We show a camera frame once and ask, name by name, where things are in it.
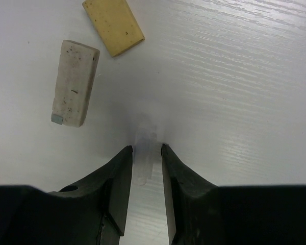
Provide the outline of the clear pen cap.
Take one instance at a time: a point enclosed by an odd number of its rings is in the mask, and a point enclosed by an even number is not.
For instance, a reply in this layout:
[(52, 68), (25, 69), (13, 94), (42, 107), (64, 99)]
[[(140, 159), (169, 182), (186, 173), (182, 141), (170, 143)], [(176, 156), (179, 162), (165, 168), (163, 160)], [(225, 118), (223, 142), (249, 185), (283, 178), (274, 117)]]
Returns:
[(151, 178), (157, 141), (156, 127), (150, 118), (141, 115), (135, 132), (132, 183), (145, 185)]

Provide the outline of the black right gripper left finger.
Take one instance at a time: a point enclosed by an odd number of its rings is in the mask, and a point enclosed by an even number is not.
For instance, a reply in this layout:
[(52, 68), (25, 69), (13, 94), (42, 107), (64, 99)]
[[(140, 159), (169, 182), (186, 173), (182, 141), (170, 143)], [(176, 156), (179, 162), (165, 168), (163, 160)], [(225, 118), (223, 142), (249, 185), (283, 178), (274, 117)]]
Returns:
[(59, 191), (0, 186), (0, 244), (118, 244), (125, 232), (133, 149)]

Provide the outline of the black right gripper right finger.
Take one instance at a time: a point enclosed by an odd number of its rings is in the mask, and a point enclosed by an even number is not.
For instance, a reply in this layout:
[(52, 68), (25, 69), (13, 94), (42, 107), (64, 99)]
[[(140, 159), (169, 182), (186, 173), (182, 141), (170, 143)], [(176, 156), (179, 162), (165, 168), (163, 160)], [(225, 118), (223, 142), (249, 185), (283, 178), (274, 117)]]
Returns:
[(170, 244), (306, 244), (306, 185), (217, 186), (161, 156)]

